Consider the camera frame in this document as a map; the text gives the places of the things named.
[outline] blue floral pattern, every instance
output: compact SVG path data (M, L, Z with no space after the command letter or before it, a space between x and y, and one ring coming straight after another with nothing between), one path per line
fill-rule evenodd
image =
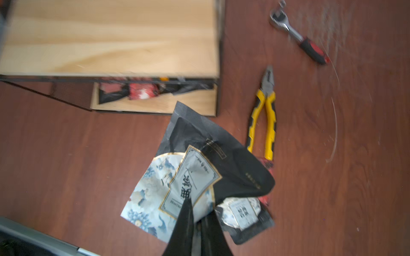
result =
M136 211L133 211L132 209L128 211L128 220L129 222L146 232L148 232L148 228L151 225L148 214L138 213Z
M171 154L153 159L121 212L123 218L164 242L169 241L176 219L159 207L183 157L183 154ZM193 206L194 222L209 214L212 206L212 193L206 191Z
M144 173L144 176L142 176L143 178L151 178L152 176L155 175L155 171L154 168L152 168L151 166L148 167L147 171Z

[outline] printed label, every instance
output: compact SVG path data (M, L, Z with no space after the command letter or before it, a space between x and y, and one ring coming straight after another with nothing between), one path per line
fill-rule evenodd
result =
M237 201L229 204L229 208L241 230L246 229L258 220L256 213L247 198L238 198Z
M208 159L189 146L160 209L177 219L185 198L191 198L194 206L202 193L221 178Z
M225 153L223 152L223 150L221 149L220 146L218 146L215 142L213 142L210 139L206 139L206 144L209 145L213 150L216 151L216 153L218 153L219 157L224 160L226 158Z

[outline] red packaging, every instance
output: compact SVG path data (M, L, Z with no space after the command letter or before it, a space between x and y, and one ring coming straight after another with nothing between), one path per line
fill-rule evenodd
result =
M125 77L102 77L102 80L127 80ZM101 83L100 89L103 90L105 93L116 93L121 91L121 88L124 84L121 83Z
M136 77L133 80L151 81L149 77ZM130 100L146 100L158 96L159 90L155 84L130 84Z

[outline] red and black handle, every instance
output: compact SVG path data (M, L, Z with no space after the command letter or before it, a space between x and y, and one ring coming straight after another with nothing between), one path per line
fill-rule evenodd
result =
M317 63L326 65L330 62L330 58L309 38L305 37L299 46Z

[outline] yellow-handled pliers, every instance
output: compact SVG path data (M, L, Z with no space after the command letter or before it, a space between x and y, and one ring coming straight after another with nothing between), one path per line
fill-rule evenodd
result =
M262 79L261 88L256 93L256 103L255 107L253 108L251 117L249 118L248 139L246 140L246 148L249 152L252 153L253 144L255 142L257 118L259 117L263 105L265 105L266 115L268 117L268 128L266 132L265 142L265 158L268 160L273 160L273 147L275 145L276 136L276 95L273 91L274 85L272 66L268 66Z

